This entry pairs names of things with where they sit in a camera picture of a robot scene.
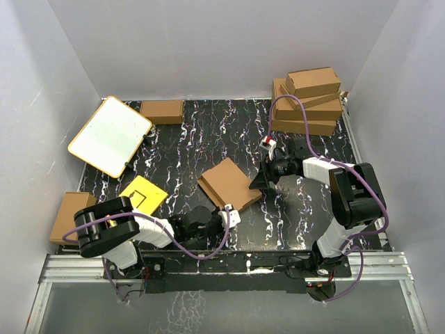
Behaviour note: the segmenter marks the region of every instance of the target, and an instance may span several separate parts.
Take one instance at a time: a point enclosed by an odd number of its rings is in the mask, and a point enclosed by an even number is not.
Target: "small cardboard box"
[[[181,100],[144,101],[140,114],[153,124],[182,124],[184,121],[184,103]]]
[[[50,242],[57,245],[71,245],[62,240],[62,236],[76,227],[74,224],[74,214],[79,210],[96,204],[96,197],[90,193],[66,193],[63,196],[62,204],[58,210],[53,230],[49,237]],[[77,240],[77,233],[74,233],[70,239]]]
[[[286,88],[298,98],[327,95],[339,90],[340,79],[331,67],[290,72]]]
[[[272,87],[272,100],[283,95],[281,87],[284,86],[285,79],[273,79],[273,87]],[[273,111],[274,119],[276,120],[303,120],[303,114],[300,110],[300,105],[298,105],[298,110],[295,110],[294,107],[289,103],[291,99],[280,99],[275,104],[275,108]],[[343,109],[341,108],[340,100],[338,96],[335,100],[331,100],[329,102],[325,102],[322,104],[317,104],[316,106],[310,106],[306,108],[306,116],[310,121],[313,120],[338,120],[343,113]]]
[[[261,198],[260,190],[249,189],[250,179],[230,158],[203,172],[197,183],[217,207],[232,204],[241,212]]]
[[[285,79],[283,79],[283,82],[280,84],[280,91],[282,94],[290,94],[290,92],[286,88]],[[326,95],[319,95],[319,96],[313,96],[313,97],[306,97],[304,99],[300,99],[302,105],[305,109],[310,108],[311,106],[318,106],[319,104],[324,104],[326,102],[337,100],[340,97],[340,90],[338,90],[335,93],[332,94],[326,94]],[[301,110],[301,106],[298,102],[296,102],[294,99],[291,99],[290,97],[287,97],[286,100],[289,102],[289,104],[295,109],[295,110]]]
[[[311,120],[307,122],[309,134],[319,136],[331,136],[334,133],[337,122],[334,120]],[[273,120],[272,130],[281,132],[291,132],[292,134],[305,134],[304,120]]]

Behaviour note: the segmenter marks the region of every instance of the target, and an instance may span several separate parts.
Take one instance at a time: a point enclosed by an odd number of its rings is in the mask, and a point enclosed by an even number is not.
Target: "yellow-framed whiteboard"
[[[151,128],[147,118],[116,97],[108,96],[68,145],[68,151],[118,178]]]

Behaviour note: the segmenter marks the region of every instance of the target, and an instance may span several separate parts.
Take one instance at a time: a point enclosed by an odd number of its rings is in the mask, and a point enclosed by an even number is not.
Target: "black marble surface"
[[[141,102],[127,102],[140,111]],[[137,176],[150,180],[169,196],[154,213],[167,218],[196,205],[214,209],[197,185],[206,170],[229,157],[252,179],[263,152],[260,140],[267,132],[270,100],[188,100],[182,125],[158,125],[149,133],[118,179],[87,166],[81,191],[89,191],[100,202],[112,199]],[[298,134],[273,133],[277,146]],[[315,151],[338,161],[355,163],[343,120],[331,137],[311,136]],[[277,188],[264,192],[261,200],[241,213],[241,223],[232,229],[227,247],[238,251],[308,250],[328,227],[332,218],[327,186],[296,176],[282,177]],[[377,236],[361,238],[363,249],[381,249]]]

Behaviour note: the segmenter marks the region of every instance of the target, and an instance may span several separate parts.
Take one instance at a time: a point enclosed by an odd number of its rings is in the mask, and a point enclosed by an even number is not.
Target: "yellow square board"
[[[167,198],[167,193],[152,184],[142,176],[137,176],[120,196],[130,198],[131,204],[135,209],[144,214],[153,214],[159,205]]]

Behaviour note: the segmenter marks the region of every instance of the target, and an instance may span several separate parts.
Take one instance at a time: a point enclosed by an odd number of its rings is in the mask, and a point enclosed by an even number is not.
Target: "gray wall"
[[[444,31],[443,1],[401,1],[349,99],[387,201],[390,241],[407,253],[432,333],[445,328]]]
[[[100,100],[51,7],[0,0],[0,331],[23,333],[65,191],[67,151]]]
[[[350,90],[397,0],[49,0],[101,97],[270,97],[332,66]]]

